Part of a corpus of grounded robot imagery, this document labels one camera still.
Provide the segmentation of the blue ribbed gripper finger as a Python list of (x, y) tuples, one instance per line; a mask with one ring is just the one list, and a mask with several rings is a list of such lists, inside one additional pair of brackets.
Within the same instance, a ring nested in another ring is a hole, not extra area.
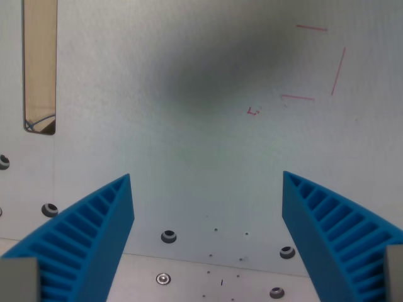
[(386, 301), (383, 260), (400, 228), (288, 171), (282, 217), (321, 301)]
[(42, 301), (106, 301), (134, 219), (125, 174), (61, 211), (2, 257), (36, 258)]

